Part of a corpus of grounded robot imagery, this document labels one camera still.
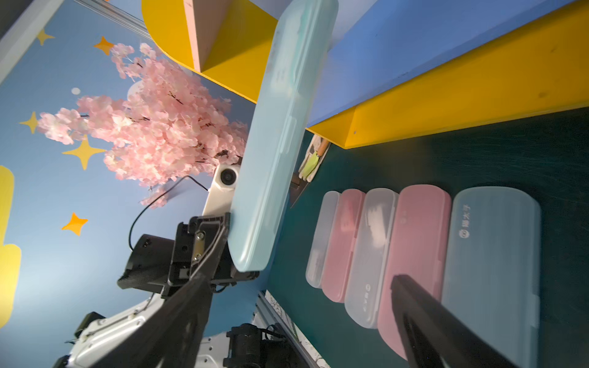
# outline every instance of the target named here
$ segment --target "dark green table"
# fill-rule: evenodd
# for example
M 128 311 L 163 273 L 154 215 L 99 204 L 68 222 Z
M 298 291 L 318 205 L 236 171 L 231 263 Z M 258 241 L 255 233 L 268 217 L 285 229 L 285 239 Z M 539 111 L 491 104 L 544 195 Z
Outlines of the dark green table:
M 311 134 L 305 135 L 306 148 Z M 589 109 L 352 150 L 331 146 L 284 218 L 268 289 L 332 368 L 406 367 L 305 280 L 325 192 L 434 184 L 521 189 L 542 208 L 540 367 L 589 366 Z

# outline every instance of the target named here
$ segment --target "wooden handle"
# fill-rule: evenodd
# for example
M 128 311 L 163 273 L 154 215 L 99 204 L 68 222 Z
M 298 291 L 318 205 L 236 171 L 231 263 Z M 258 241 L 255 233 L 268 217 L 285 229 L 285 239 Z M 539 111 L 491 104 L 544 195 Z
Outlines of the wooden handle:
M 323 156 L 328 145 L 329 145 L 329 141 L 324 139 L 321 142 L 321 145 L 319 145 L 319 149 L 317 149 L 317 156 L 319 156 L 319 157 Z

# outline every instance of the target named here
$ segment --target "orange star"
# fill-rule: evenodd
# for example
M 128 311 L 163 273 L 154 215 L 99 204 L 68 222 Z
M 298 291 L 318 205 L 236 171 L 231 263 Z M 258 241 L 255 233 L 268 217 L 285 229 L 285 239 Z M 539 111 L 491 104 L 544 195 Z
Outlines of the orange star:
M 33 111 L 29 120 L 21 121 L 19 124 L 27 125 L 31 129 L 31 134 L 35 134 L 35 129 L 37 128 L 37 115 L 35 111 Z
M 70 220 L 70 222 L 66 226 L 63 226 L 61 229 L 62 230 L 71 230 L 74 232 L 74 234 L 76 234 L 77 236 L 80 236 L 80 232 L 82 231 L 82 226 L 84 226 L 84 224 L 87 222 L 88 222 L 87 219 L 79 218 L 78 216 L 76 216 L 76 214 L 74 212 L 74 213 L 72 213 L 72 219 Z
M 55 38 L 53 36 L 49 36 L 48 34 L 45 33 L 45 28 L 43 28 L 41 30 L 41 32 L 39 32 L 39 34 L 37 35 L 37 39 L 39 40 L 39 43 L 41 44 L 41 46 L 43 46 L 45 44 L 45 41 L 50 39 L 50 38 Z
M 104 38 L 104 36 L 102 36 L 102 40 L 100 41 L 100 43 L 94 45 L 94 47 L 102 50 L 106 54 L 106 56 L 110 54 L 110 49 L 113 46 L 114 44 L 108 42 L 106 38 Z
M 62 153 L 64 155 L 78 156 L 78 158 L 82 162 L 82 168 L 84 170 L 86 170 L 86 168 L 88 167 L 88 160 L 90 159 L 90 157 L 92 157 L 92 155 L 94 155 L 94 154 L 101 153 L 104 151 L 106 151 L 106 150 L 90 147 L 90 145 L 88 143 L 88 136 L 85 135 L 84 140 L 82 141 L 82 143 L 80 144 L 80 146 L 78 148 L 76 148 L 75 150 L 62 152 Z

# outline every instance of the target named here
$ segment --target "plastic box lid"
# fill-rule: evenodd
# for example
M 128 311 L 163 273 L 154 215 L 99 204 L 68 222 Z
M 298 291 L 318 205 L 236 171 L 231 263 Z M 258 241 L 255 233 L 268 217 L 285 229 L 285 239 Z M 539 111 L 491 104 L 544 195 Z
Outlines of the plastic box lid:
M 327 246 L 329 245 L 329 237 L 331 236 L 338 202 L 339 193 L 336 191 L 325 193 L 321 202 L 319 218 L 317 219 L 311 252 L 309 253 L 309 261 L 307 262 L 307 272 L 305 272 L 307 282 L 312 287 L 321 287 L 323 265 L 325 264 L 325 255 L 327 254 Z
M 375 329 L 382 280 L 399 194 L 386 188 L 366 193 L 346 289 L 346 311 L 360 326 Z
M 294 0 L 276 26 L 231 204 L 228 243 L 239 271 L 270 259 L 336 15 L 337 0 Z
M 393 276 L 407 274 L 440 300 L 452 199 L 434 185 L 406 187 L 399 194 L 391 247 L 378 311 L 378 332 L 398 355 L 407 359 L 391 300 Z
M 348 275 L 365 196 L 366 194 L 358 189 L 348 189 L 340 195 L 337 204 L 321 278 L 323 294 L 337 303 L 343 303 L 346 296 Z
M 522 368 L 537 366 L 540 206 L 506 187 L 470 188 L 452 209 L 442 305 Z

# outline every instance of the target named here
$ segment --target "yellow shelf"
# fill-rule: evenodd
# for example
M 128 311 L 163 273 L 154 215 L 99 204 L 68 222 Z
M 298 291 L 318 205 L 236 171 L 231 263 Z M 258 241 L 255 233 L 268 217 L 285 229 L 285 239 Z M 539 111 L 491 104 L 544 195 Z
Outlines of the yellow shelf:
M 143 0 L 142 10 L 147 30 L 170 59 L 251 102 L 257 101 L 276 19 L 249 0 L 231 0 L 228 8 L 214 13 L 226 15 L 206 61 L 199 60 L 195 67 L 188 31 L 191 22 L 187 21 L 184 1 Z
M 579 0 L 309 128 L 361 147 L 589 106 Z

